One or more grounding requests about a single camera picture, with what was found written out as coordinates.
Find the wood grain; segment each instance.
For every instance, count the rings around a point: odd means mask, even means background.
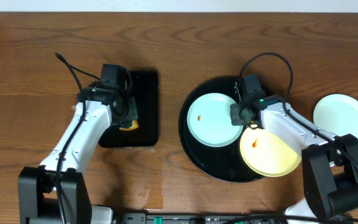
[[[301,166],[281,178],[230,184],[198,170],[180,144],[186,96],[210,78],[236,75],[258,53],[289,59],[290,103],[309,119],[324,95],[358,100],[358,14],[0,13],[0,223],[19,221],[19,172],[40,163],[73,115],[77,87],[55,51],[97,75],[103,63],[160,73],[157,145],[97,147],[86,173],[92,203],[120,211],[242,214],[281,211],[302,198]],[[248,72],[284,94],[281,61],[260,58]]]

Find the white plate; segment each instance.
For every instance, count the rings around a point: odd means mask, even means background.
[[[187,114],[187,125],[197,141],[210,147],[223,147],[234,142],[242,126],[233,126],[230,105],[236,103],[222,93],[208,93],[195,100]]]
[[[358,101],[342,94],[328,95],[314,108],[313,121],[338,136],[352,134],[358,138]]]

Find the black tray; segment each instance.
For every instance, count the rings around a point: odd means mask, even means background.
[[[180,141],[189,159],[206,174],[228,182],[251,182],[263,178],[242,159],[240,138],[224,147],[209,147],[197,141],[187,125],[187,113],[191,104],[207,93],[222,93],[238,102],[234,84],[238,77],[214,78],[193,90],[186,99],[179,115]]]

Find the wooden tabletop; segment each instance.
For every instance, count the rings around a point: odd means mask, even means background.
[[[258,53],[289,59],[290,103],[306,118],[325,95],[358,100],[358,14],[0,13],[0,223],[19,222],[20,171],[39,165],[73,116],[78,89],[55,51],[96,75],[103,63],[160,73],[157,145],[98,146],[85,176],[91,203],[119,211],[279,212],[303,197],[301,166],[284,177],[231,184],[198,170],[180,144],[188,94],[210,78],[237,75]],[[260,58],[248,72],[285,93],[289,74],[278,59]]]

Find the wooden table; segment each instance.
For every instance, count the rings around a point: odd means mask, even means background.
[[[78,89],[55,51],[97,75],[103,63],[160,72],[157,145],[98,146],[86,173],[91,202],[119,211],[245,214],[281,211],[303,197],[301,166],[231,184],[198,170],[180,144],[187,95],[210,78],[237,75],[258,53],[289,59],[290,103],[309,119],[325,95],[358,100],[358,14],[0,13],[0,223],[18,223],[19,172],[49,154],[73,116]],[[285,93],[288,70],[278,59],[260,58],[251,71]]]

